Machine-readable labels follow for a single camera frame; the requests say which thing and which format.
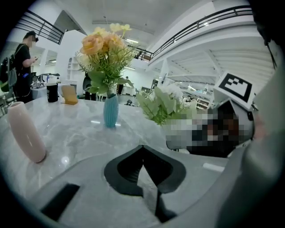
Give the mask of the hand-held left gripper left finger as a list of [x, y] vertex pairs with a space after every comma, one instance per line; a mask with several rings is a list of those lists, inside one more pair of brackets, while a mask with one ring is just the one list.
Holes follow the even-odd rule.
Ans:
[[39, 209], [69, 228], [153, 228], [160, 223], [137, 184], [143, 146], [68, 168], [39, 192]]

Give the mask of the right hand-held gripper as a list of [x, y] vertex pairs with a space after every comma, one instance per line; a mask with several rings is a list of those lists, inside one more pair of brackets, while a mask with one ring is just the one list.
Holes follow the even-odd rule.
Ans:
[[213, 93], [217, 104], [209, 109], [207, 124], [166, 125], [168, 149], [225, 158], [253, 138], [252, 84], [225, 72]]

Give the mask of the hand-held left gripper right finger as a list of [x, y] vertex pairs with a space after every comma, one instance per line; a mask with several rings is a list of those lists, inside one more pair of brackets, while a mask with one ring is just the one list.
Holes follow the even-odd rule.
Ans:
[[142, 151], [143, 223], [163, 223], [182, 215], [210, 189], [228, 160], [175, 151]]

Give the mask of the white flowers bouquet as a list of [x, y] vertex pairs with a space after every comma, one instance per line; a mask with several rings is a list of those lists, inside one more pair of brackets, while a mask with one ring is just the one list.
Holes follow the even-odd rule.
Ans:
[[141, 91], [136, 98], [146, 118], [160, 126], [197, 115], [194, 102], [186, 102], [175, 84], [156, 86], [150, 94]]

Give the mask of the blue ribbed vase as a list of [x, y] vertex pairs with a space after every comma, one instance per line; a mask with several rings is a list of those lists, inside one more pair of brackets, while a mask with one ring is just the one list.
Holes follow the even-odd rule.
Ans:
[[103, 109], [105, 126], [113, 128], [118, 119], [118, 96], [112, 94], [111, 98], [106, 98]]

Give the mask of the pink ceramic vase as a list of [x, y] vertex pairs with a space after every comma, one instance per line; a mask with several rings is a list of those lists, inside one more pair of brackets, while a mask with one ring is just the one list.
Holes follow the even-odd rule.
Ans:
[[23, 102], [15, 102], [8, 108], [8, 121], [24, 154], [34, 163], [42, 162], [46, 148]]

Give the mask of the peach flowers bouquet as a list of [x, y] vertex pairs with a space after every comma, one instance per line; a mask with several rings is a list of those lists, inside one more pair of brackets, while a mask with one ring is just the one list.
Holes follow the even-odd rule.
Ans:
[[96, 27], [84, 37], [81, 48], [75, 58], [91, 80], [87, 92], [91, 94], [106, 94], [107, 98], [116, 95], [116, 86], [133, 83], [122, 76], [123, 70], [130, 66], [135, 56], [135, 48], [124, 42], [124, 35], [130, 31], [129, 24], [110, 24], [109, 30]]

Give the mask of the white marble table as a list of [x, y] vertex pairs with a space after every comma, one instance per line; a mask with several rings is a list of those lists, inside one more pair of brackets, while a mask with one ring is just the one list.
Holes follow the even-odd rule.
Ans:
[[76, 105], [26, 104], [45, 146], [41, 164], [30, 161], [16, 143], [7, 117], [0, 118], [0, 169], [13, 192], [31, 198], [44, 184], [75, 163], [102, 154], [124, 152], [139, 144], [166, 151], [162, 129], [135, 107], [119, 106], [115, 128], [103, 122], [103, 103], [80, 100]]

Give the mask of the amber wooden box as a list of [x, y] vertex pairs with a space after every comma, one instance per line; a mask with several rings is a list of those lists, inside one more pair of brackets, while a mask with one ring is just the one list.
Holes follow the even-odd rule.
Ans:
[[76, 105], [78, 103], [76, 90], [72, 85], [63, 85], [61, 87], [62, 95], [63, 95], [63, 103], [68, 105]]

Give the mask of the person's right hand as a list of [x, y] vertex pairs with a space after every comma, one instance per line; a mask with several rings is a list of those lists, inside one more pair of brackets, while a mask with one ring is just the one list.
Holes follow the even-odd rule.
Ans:
[[255, 140], [261, 140], [267, 136], [267, 131], [265, 128], [265, 123], [259, 115], [259, 112], [256, 111], [254, 114], [254, 135]]

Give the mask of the black bottle with white lid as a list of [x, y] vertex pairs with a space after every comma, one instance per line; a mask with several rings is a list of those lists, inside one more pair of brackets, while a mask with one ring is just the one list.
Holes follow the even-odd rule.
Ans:
[[58, 101], [58, 84], [56, 78], [49, 78], [46, 84], [48, 102]]

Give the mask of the white bookcase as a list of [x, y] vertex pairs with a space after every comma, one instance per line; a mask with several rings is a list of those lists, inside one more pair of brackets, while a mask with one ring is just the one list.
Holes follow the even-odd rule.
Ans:
[[76, 57], [69, 58], [67, 65], [67, 79], [73, 80], [78, 70], [79, 70], [79, 64], [76, 60]]

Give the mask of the black mezzanine railing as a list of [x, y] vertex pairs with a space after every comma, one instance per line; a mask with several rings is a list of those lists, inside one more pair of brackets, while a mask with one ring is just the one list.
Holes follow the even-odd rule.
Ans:
[[252, 15], [253, 15], [252, 8], [249, 5], [234, 6], [234, 7], [230, 7], [230, 8], [217, 11], [183, 28], [182, 30], [177, 32], [175, 35], [173, 35], [171, 38], [169, 38], [166, 42], [164, 42], [153, 53], [145, 49], [139, 48], [139, 47], [133, 47], [134, 53], [135, 53], [134, 58], [149, 62], [150, 60], [152, 60], [154, 57], [156, 57], [158, 54], [160, 54], [162, 51], [164, 51], [168, 47], [172, 46], [177, 41], [181, 40], [182, 38], [192, 34], [193, 32], [201, 28], [207, 27], [213, 23], [216, 23], [222, 20], [226, 20], [226, 19], [230, 19], [234, 17], [240, 17], [240, 16], [252, 16]]
[[63, 31], [30, 10], [27, 10], [23, 14], [15, 28], [27, 32], [34, 31], [37, 36], [43, 37], [58, 45], [61, 44], [64, 36]]

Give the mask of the black green-trimmed backpack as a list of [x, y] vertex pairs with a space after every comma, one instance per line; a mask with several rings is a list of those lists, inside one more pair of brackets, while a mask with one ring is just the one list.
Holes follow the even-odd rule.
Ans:
[[0, 64], [0, 89], [9, 92], [16, 84], [15, 56], [6, 57]]

